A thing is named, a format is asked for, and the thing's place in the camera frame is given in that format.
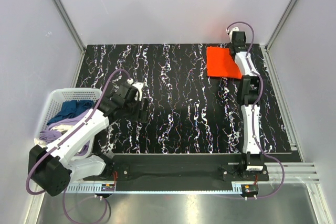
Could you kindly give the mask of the orange t shirt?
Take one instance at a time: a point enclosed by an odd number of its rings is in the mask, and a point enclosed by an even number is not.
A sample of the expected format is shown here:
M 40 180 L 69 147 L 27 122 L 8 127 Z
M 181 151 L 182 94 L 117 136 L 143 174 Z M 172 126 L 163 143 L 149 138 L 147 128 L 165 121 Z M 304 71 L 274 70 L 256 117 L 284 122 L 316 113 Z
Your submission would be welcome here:
M 206 48 L 206 70 L 208 77 L 232 78 L 240 80 L 242 74 L 232 59 L 228 48 Z

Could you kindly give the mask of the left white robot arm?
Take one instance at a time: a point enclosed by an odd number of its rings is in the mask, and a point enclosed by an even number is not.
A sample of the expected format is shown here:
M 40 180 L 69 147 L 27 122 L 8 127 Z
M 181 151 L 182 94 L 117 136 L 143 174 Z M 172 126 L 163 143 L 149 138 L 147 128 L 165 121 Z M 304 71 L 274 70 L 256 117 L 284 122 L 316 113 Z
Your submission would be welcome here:
M 126 119 L 145 123 L 149 100 L 142 96 L 144 86 L 143 82 L 123 83 L 111 95 L 102 95 L 96 106 L 70 131 L 45 147 L 35 145 L 29 151 L 27 192 L 35 194 L 29 187 L 31 180 L 43 193 L 57 196 L 71 182 L 91 176 L 108 177 L 112 171 L 107 168 L 109 158 L 95 155 L 92 150 L 88 150 L 87 157 L 74 159 L 74 156 L 114 121 Z

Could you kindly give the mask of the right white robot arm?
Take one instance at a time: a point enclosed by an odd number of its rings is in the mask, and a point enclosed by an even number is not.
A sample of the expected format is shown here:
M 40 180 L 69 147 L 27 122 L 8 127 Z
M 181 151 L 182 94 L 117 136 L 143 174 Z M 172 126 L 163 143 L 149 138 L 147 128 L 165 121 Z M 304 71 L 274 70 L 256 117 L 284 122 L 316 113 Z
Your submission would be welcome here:
M 246 46 L 246 35 L 235 27 L 229 32 L 229 53 L 242 75 L 237 92 L 237 103 L 243 116 L 244 139 L 241 150 L 243 173 L 261 172 L 264 158 L 259 148 L 259 112 L 263 83 L 254 66 L 250 49 Z

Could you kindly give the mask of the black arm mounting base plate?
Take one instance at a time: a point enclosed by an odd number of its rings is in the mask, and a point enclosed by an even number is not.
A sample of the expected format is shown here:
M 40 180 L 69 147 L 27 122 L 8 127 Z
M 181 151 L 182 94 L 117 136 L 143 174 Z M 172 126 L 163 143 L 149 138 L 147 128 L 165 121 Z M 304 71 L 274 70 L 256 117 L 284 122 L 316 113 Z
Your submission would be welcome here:
M 264 157 L 242 154 L 116 154 L 102 175 L 84 180 L 118 180 L 142 177 L 206 177 L 225 181 L 267 182 L 269 175 Z

